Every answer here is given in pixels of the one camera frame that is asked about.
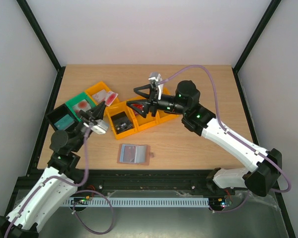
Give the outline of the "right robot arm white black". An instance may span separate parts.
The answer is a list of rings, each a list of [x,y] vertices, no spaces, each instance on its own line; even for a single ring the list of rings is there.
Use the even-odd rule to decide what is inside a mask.
[[[178,83],[174,96],[163,94],[154,82],[137,87],[134,92],[142,99],[128,101],[126,105],[143,118],[148,114],[155,116],[158,111],[182,115],[185,128],[214,142],[243,164],[240,169],[214,169],[207,181],[210,193],[238,187],[265,197],[273,188],[281,175],[281,152],[268,151],[225,126],[218,116],[199,103],[200,91],[191,80]]]

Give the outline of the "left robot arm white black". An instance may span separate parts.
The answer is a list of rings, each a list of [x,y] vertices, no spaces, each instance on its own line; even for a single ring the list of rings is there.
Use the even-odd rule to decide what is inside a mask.
[[[101,102],[86,112],[81,110],[81,121],[75,127],[55,130],[47,167],[23,200],[6,216],[0,216],[0,238],[37,238],[63,202],[87,182],[89,169],[76,168],[80,160],[76,153],[87,146],[92,132],[106,133],[105,108]]]

